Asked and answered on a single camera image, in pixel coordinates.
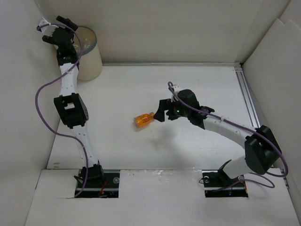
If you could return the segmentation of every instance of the black bracket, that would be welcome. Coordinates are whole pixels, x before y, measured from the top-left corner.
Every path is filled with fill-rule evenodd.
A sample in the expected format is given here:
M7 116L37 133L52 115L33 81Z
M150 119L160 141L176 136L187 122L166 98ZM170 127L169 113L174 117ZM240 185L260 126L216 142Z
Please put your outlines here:
M82 170L79 173L79 176L74 176L74 178L77 180L79 185L81 185L84 182L84 179L86 177L86 167L83 167ZM94 164L93 167L88 168L88 177L87 177L87 183L85 188L99 188L104 184L104 172L103 168L98 162L98 164Z
M74 195L77 195L76 198L118 198L119 196L119 181L120 181L120 170L101 170L99 167L90 167L88 174L94 172L100 176L96 179L91 179L88 176L88 180L85 188L82 190L83 180L85 176L82 171L79 176L74 176L77 180L77 186L74 192Z
M89 119L88 110L78 93L54 98L55 107L64 125L84 126Z
M202 170L204 182L205 197L248 197L246 188L242 183L236 183L238 178L231 179L223 171L225 165L231 160L224 163L218 170Z
M56 20L61 22L62 24L67 25L74 31L78 29L78 26L75 23L73 23L70 19L58 16ZM68 28L57 27L55 28L51 36L44 35L42 37L42 40L44 42L47 42L51 45L56 45L58 47L58 49L56 50L57 62L59 65L63 65L66 63L74 64L78 60L78 55L73 46L73 38L73 31L71 31Z
M200 106L195 94L190 89L184 89L178 92L178 97L196 109L199 109L206 113L214 112L214 109L206 106ZM203 120L207 118L207 114L195 112L188 107L181 104L179 101L171 101L171 99L160 100L159 108L154 115L154 119L164 122L165 116L164 112L167 111L166 115L169 120L175 120L180 117L188 118L188 120L196 126L204 128Z
M261 126L256 129L256 132L266 137L280 150L280 147L269 127ZM245 160L248 167L255 173L261 175L265 174L279 158L277 152L256 134L246 137L245 154Z

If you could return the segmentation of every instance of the beige cup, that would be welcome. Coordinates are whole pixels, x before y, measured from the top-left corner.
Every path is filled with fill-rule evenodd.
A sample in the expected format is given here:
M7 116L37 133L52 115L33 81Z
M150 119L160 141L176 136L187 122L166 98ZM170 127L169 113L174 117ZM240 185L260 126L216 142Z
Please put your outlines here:
M97 37L94 31L87 27L79 27L76 30L83 46L83 55L79 62L78 80L88 81L95 79L100 75L103 69L102 59L100 57ZM79 54L79 40L74 36L74 47Z

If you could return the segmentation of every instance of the plastic bottle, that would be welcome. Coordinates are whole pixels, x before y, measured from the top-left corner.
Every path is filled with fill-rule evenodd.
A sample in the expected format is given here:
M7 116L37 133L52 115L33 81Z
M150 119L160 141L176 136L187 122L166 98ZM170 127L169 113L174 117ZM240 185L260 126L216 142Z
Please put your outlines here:
M134 123L137 128L143 128L154 120L154 112L142 114L134 118Z

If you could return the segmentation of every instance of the white cable tie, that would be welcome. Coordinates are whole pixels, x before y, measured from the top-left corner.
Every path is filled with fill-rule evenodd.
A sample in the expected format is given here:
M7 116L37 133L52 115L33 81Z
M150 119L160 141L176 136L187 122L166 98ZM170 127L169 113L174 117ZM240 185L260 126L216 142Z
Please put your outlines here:
M67 70L63 71L62 74L65 74L65 73L66 73L66 75L67 75L67 74L70 74L72 71L73 71L73 69L72 69L71 71L69 71L69 69L67 69Z
M229 119L229 117L222 117L221 116L221 123L224 122L225 119Z
M84 147L87 147L86 145L80 145L80 143L79 143L79 145L78 145L78 147L81 147L81 148L84 148Z

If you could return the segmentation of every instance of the white table surface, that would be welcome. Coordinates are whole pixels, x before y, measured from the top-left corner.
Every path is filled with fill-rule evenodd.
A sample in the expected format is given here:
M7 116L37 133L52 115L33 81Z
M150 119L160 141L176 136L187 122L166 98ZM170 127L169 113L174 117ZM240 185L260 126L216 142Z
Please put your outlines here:
M78 83L90 119L88 131L104 169L216 169L244 150L234 142L193 126L185 118L152 122L137 131L133 118L156 112L171 97L167 82L191 89L200 105L251 125L231 66L104 66L99 77ZM61 122L58 132L70 134ZM72 139L56 136L48 169L80 169Z
M206 198L200 170L122 170L119 198L67 199L74 195L76 174L77 169L41 172L26 226L299 225L282 178L268 176L274 189L247 182L249 198Z

